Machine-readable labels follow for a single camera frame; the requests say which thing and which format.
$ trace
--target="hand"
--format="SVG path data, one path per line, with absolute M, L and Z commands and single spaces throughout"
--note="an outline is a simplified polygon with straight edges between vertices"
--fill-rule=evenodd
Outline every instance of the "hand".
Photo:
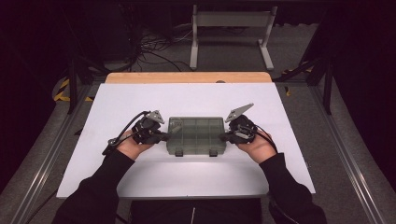
M 271 139 L 271 135 L 266 134 L 263 131 L 258 130 L 258 132 Z M 275 156 L 276 151 L 270 145 L 270 143 L 256 134 L 253 142 L 250 144 L 238 144 L 239 149 L 245 151 L 251 159 L 257 163 L 266 161 L 267 159 Z
M 131 134 L 132 131 L 129 130 L 123 134 L 123 137 Z M 135 161 L 137 157 L 140 155 L 140 153 L 146 151 L 152 146 L 154 145 L 144 145 L 144 144 L 139 145 L 132 137 L 128 137 L 127 139 L 125 139 L 123 142 L 120 143 L 120 145 L 117 147 L 117 150 Z

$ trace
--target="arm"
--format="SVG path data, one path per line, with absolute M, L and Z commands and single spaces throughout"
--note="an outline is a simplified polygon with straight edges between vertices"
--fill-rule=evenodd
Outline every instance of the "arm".
M 271 145 L 258 135 L 251 144 L 240 144 L 238 147 L 246 151 L 264 171 L 272 197 L 270 213 L 276 223 L 289 223 L 286 222 L 284 214 L 301 224 L 326 223 L 323 210 L 313 204 L 308 188 L 297 183 L 286 168 L 283 153 L 276 153 Z
M 150 147 L 127 138 L 93 176 L 81 181 L 58 209 L 52 223 L 114 223 L 119 203 L 117 185 L 138 155 Z

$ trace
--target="black sleeve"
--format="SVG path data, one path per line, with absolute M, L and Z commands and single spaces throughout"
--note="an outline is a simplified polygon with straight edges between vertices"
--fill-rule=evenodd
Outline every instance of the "black sleeve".
M 115 150 L 58 209 L 52 223 L 115 223 L 117 185 L 134 161 Z
M 265 173 L 270 195 L 275 201 L 270 203 L 269 209 L 276 223 L 290 223 L 282 212 L 300 224 L 327 223 L 323 210 L 313 204 L 309 189 L 297 183 L 286 168 L 283 153 L 260 163 L 260 167 Z

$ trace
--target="clear plastic box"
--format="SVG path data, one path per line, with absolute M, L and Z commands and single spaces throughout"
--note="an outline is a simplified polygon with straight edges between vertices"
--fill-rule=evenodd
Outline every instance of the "clear plastic box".
M 169 119 L 168 133 L 171 138 L 166 142 L 170 155 L 209 155 L 223 154 L 225 142 L 219 135 L 224 133 L 221 117 L 172 117 Z

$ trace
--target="white tabletop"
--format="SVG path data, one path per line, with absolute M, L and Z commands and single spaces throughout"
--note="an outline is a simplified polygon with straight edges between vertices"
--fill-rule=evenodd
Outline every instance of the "white tabletop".
M 294 178 L 315 189 L 274 83 L 102 84 L 57 197 L 73 193 L 103 161 L 107 140 L 116 137 L 138 113 L 160 110 L 167 132 L 170 117 L 223 117 L 254 103 L 245 115 L 270 133 L 285 152 Z M 262 196 L 268 183 L 257 163 L 227 143 L 223 155 L 169 155 L 165 142 L 142 153 L 118 186 L 121 198 L 228 198 Z

